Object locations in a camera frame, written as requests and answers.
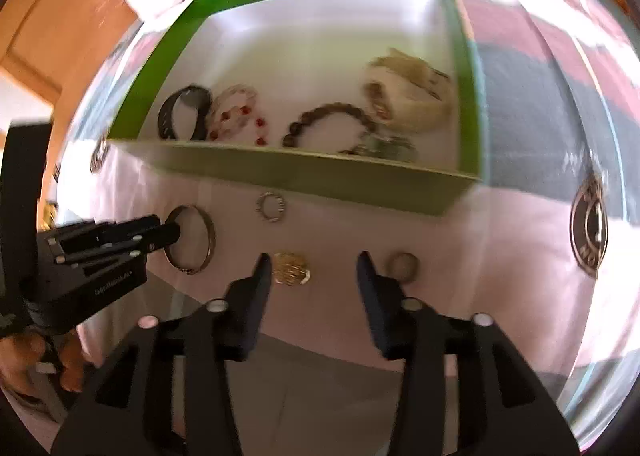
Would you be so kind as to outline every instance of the beaded bracelet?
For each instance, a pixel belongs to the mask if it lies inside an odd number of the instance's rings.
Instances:
[[[222,103],[236,94],[244,96],[244,103],[221,111]],[[234,137],[253,119],[256,132],[255,144],[267,145],[269,132],[267,121],[255,107],[256,98],[255,89],[242,84],[228,87],[215,97],[211,102],[211,111],[206,118],[207,139],[224,141],[227,138]]]
[[[362,109],[357,108],[350,103],[327,103],[312,111],[306,111],[302,113],[297,121],[289,124],[289,134],[285,135],[285,137],[282,139],[282,146],[298,147],[298,139],[300,138],[306,127],[310,127],[315,121],[321,118],[325,118],[326,116],[338,112],[345,113],[345,115],[353,116],[353,118],[361,122],[361,124],[363,124],[369,132],[375,132],[378,129],[378,124],[370,119]],[[353,154],[351,150],[340,152]]]

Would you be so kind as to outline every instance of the wooden bead bracelet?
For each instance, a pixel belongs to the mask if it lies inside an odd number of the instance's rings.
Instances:
[[[300,115],[297,121],[289,124],[289,134],[285,135],[282,139],[283,147],[298,147],[298,139],[304,132],[306,127],[310,127],[315,121],[332,115],[333,113],[342,112],[345,115],[353,116],[365,129],[369,132],[375,132],[378,129],[378,124],[374,122],[366,113],[350,103],[327,103],[315,108],[312,111],[306,111]],[[351,151],[341,151],[345,153],[353,153]]]

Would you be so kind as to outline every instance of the wooden door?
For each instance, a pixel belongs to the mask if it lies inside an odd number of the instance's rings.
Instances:
[[[0,70],[53,106],[43,195],[84,92],[135,20],[124,0],[7,0],[0,11]]]

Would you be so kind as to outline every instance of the finger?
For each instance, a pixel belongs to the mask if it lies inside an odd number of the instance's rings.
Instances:
[[[82,368],[68,368],[60,375],[60,386],[65,391],[82,392],[84,370]]]
[[[75,335],[69,335],[65,344],[59,349],[60,362],[66,368],[82,368],[84,366],[84,354],[80,339]]]
[[[46,349],[44,339],[35,333],[20,333],[0,340],[0,361],[9,371],[23,371],[38,362]]]
[[[2,371],[2,381],[14,391],[28,396],[38,396],[38,392],[33,386],[33,382],[26,372]]]

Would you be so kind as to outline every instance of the black clamp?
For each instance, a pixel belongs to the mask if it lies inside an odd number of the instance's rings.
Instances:
[[[91,378],[53,444],[60,456],[241,456],[225,360],[254,348],[271,288],[271,261],[189,317],[143,317]],[[172,432],[172,373],[185,356],[186,439]]]
[[[180,238],[157,216],[82,221],[38,233],[38,272],[22,286],[33,323],[59,335],[146,282],[146,255]]]
[[[454,456],[580,454],[556,404],[489,315],[470,321],[439,315],[377,274],[367,252],[358,258],[357,276],[376,347],[387,360],[406,361],[388,456],[442,454],[449,354],[458,360]]]

